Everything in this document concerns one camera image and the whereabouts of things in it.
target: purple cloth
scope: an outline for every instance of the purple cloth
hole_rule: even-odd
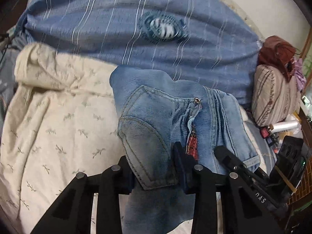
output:
[[[305,87],[305,83],[307,82],[307,80],[305,79],[305,76],[303,75],[302,73],[302,59],[296,59],[294,57],[294,61],[293,61],[293,64],[294,64],[294,75],[296,77],[296,81],[297,81],[297,89],[299,91],[303,90],[303,88]]]

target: black device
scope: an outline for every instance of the black device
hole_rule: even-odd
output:
[[[192,234],[217,233],[216,192],[220,192],[224,234],[280,234],[273,215],[253,190],[253,180],[244,165],[225,147],[215,154],[231,173],[220,175],[200,165],[185,153],[180,142],[173,145],[179,185],[195,194]],[[102,174],[78,173],[43,215],[31,234],[89,234],[94,193],[98,193],[97,234],[121,234],[118,194],[131,193],[135,176],[125,156]]]

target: brown cloth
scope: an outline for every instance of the brown cloth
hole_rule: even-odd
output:
[[[258,65],[265,64],[276,67],[289,82],[294,75],[292,58],[295,52],[296,48],[280,37],[268,37],[260,50]]]

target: white plastic roll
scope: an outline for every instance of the white plastic roll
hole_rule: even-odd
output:
[[[299,125],[300,123],[297,120],[278,122],[278,123],[272,124],[273,129],[271,130],[271,132],[275,133],[275,132],[291,130],[291,129],[297,128]]]

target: white wall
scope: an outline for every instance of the white wall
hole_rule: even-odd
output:
[[[302,49],[310,25],[293,0],[233,0],[265,38],[277,35]]]

